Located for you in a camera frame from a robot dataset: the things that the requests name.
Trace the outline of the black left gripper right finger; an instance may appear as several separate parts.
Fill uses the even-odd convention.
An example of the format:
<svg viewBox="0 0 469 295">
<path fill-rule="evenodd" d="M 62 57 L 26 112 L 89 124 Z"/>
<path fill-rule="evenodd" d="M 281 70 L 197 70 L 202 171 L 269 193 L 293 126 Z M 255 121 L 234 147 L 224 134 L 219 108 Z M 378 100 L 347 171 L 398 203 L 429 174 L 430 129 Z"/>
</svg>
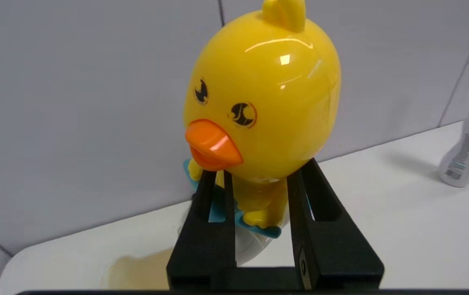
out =
<svg viewBox="0 0 469 295">
<path fill-rule="evenodd" d="M 378 290 L 385 268 L 315 159 L 287 178 L 293 257 L 306 290 Z"/>
</svg>

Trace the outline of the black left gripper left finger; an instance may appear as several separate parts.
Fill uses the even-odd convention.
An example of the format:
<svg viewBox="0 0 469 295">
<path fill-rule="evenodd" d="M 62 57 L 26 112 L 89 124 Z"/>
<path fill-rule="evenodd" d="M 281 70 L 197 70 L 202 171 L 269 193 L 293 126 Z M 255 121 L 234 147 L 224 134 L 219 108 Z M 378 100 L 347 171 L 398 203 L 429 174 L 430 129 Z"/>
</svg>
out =
<svg viewBox="0 0 469 295">
<path fill-rule="evenodd" d="M 223 177 L 225 220 L 210 223 L 216 173 L 207 170 L 202 173 L 167 263 L 171 290 L 209 290 L 214 276 L 224 269 L 237 266 L 232 176 L 225 171 Z"/>
</svg>

